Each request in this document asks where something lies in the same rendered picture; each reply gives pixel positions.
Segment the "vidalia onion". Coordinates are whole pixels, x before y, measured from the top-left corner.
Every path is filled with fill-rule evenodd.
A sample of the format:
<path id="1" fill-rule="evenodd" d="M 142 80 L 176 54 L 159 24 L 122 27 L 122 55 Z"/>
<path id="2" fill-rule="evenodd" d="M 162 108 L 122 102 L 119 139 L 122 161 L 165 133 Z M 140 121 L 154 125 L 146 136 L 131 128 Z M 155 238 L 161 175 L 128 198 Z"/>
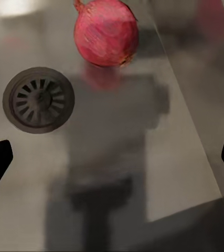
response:
<path id="1" fill-rule="evenodd" d="M 139 42 L 137 18 L 120 0 L 75 0 L 79 15 L 74 40 L 80 55 L 91 65 L 124 67 L 132 63 Z"/>

